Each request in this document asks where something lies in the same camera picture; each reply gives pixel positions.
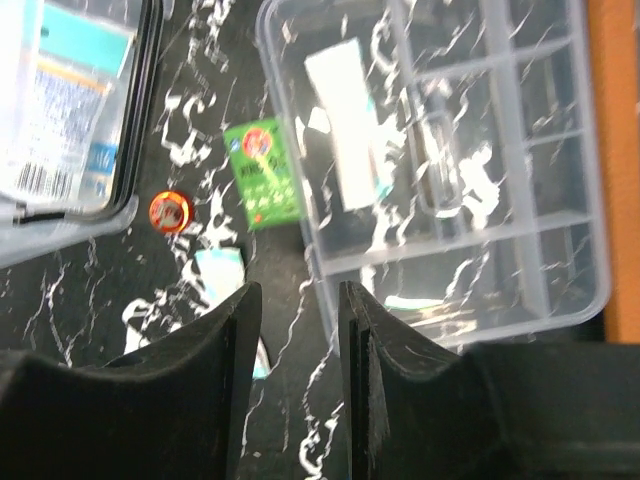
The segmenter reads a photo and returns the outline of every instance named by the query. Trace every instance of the barcode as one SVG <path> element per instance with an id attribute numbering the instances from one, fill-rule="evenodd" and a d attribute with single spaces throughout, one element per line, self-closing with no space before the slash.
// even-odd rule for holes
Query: barcode
<path id="1" fill-rule="evenodd" d="M 66 200 L 71 194 L 73 175 L 60 170 L 48 171 L 31 163 L 22 167 L 16 187 L 31 195 Z"/>

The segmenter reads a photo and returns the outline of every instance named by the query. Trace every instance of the plastic container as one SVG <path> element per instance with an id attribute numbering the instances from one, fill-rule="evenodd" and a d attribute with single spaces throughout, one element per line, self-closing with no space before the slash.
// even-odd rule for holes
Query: plastic container
<path id="1" fill-rule="evenodd" d="M 336 349 L 344 280 L 446 347 L 602 309 L 580 0 L 270 0 L 257 36 Z"/>
<path id="2" fill-rule="evenodd" d="M 133 220 L 162 11 L 0 0 L 0 268 Z"/>

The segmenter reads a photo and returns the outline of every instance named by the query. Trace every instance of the red round object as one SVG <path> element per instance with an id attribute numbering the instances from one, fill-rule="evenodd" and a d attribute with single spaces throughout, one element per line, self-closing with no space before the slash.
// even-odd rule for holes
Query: red round object
<path id="1" fill-rule="evenodd" d="M 193 207 L 181 193 L 161 192 L 151 202 L 149 220 L 162 233 L 180 233 L 193 220 Z"/>

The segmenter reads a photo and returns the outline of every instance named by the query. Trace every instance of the marble countertop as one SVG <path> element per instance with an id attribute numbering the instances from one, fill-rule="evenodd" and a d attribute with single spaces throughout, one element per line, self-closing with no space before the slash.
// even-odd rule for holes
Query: marble countertop
<path id="1" fill-rule="evenodd" d="M 194 253 L 240 246 L 248 280 L 263 288 L 273 371 L 252 389 L 238 478 L 340 480 L 340 367 L 300 228 L 248 231 L 223 145 L 226 128 L 273 116 L 255 43 L 260 3 L 177 2 L 163 32 L 136 219 L 120 234 L 0 271 L 0 348 L 32 349 L 69 367 L 104 364 L 210 310 Z M 188 193 L 196 206 L 194 223 L 174 237 L 156 233 L 147 217 L 165 189 Z"/>

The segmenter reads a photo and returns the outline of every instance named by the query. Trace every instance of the transparent plastic box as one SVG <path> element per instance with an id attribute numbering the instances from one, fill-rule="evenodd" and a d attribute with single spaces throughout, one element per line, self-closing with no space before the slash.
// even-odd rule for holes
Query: transparent plastic box
<path id="1" fill-rule="evenodd" d="M 161 0 L 0 0 L 0 268 L 133 220 L 162 12 Z"/>
<path id="2" fill-rule="evenodd" d="M 603 308 L 583 15 L 580 0 L 263 4 L 258 45 L 334 345 L 344 280 L 447 347 Z"/>

